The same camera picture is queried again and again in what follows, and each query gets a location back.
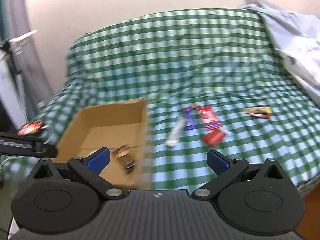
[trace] white circular logo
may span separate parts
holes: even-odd
[[[162,196],[162,193],[160,193],[160,192],[154,193],[154,196],[155,196],[155,197],[161,197],[161,196]]]

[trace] gray curtain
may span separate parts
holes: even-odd
[[[5,38],[15,38],[32,30],[24,0],[1,0],[0,3]],[[14,57],[14,62],[16,70],[13,72],[23,73],[28,115],[29,119],[32,119],[39,111],[36,106],[43,101],[47,103],[53,97],[53,91],[33,41],[21,49],[21,53]]]

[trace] blue gripper pad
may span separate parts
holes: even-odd
[[[95,174],[99,174],[110,162],[110,151],[102,147],[84,159],[84,165]]]
[[[231,167],[232,161],[223,156],[221,153],[216,150],[209,150],[207,153],[207,164],[210,169],[217,175],[220,175],[227,169]]]

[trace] beige wall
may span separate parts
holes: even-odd
[[[238,7],[242,0],[25,0],[34,39],[54,91],[65,81],[65,56],[84,33],[137,16],[186,8]],[[269,0],[285,9],[320,15],[320,0]]]

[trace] white cloth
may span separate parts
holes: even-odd
[[[265,0],[244,0],[240,8],[263,17],[284,67],[320,106],[320,19],[283,10]]]

